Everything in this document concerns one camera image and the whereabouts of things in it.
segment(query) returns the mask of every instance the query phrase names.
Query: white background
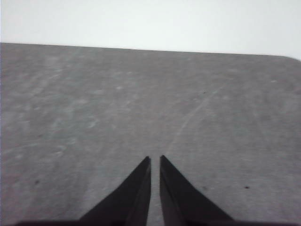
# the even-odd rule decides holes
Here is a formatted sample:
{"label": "white background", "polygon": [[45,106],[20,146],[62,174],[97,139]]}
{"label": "white background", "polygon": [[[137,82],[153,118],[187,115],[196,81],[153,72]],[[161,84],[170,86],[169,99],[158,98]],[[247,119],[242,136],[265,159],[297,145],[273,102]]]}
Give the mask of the white background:
{"label": "white background", "polygon": [[2,0],[1,42],[301,59],[301,0]]}

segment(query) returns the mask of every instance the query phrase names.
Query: scratch mark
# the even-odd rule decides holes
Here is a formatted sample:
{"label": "scratch mark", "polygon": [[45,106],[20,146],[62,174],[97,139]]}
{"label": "scratch mark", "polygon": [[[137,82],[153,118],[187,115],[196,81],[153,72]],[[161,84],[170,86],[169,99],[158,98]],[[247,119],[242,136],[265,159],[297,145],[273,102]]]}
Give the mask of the scratch mark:
{"label": "scratch mark", "polygon": [[185,120],[179,130],[174,135],[173,141],[170,143],[170,145],[167,148],[166,154],[170,153],[172,147],[176,143],[178,137],[182,134],[183,129],[187,126],[188,122],[196,115],[196,113],[208,103],[208,100],[212,98],[215,94],[217,94],[221,89],[223,89],[226,86],[226,84],[223,84],[221,87],[219,87],[217,90],[213,91],[209,96],[207,96],[194,110],[192,110],[190,113],[188,113],[185,116]]}

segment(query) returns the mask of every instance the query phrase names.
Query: gray surface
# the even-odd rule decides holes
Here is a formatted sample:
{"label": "gray surface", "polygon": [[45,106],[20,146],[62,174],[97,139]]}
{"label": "gray surface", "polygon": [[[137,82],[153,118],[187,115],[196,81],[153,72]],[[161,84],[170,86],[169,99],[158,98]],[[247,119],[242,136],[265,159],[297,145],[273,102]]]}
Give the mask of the gray surface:
{"label": "gray surface", "polygon": [[149,155],[241,220],[301,223],[301,64],[1,45],[2,223],[77,219]]}

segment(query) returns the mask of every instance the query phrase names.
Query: gray mat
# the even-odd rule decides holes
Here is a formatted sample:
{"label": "gray mat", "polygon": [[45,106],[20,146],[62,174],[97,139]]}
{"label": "gray mat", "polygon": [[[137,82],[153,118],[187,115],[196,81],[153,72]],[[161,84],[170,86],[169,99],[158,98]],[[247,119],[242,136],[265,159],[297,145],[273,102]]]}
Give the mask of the gray mat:
{"label": "gray mat", "polygon": [[162,226],[162,154],[236,219],[301,223],[299,61],[21,44],[1,58],[2,224],[77,219],[149,155]]}

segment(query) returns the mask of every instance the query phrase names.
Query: white wall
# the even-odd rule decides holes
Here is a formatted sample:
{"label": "white wall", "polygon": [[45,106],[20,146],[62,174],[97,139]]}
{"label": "white wall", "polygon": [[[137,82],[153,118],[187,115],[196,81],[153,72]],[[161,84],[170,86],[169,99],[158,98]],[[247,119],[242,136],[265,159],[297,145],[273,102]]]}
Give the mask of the white wall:
{"label": "white wall", "polygon": [[1,42],[301,59],[301,0],[2,0]]}

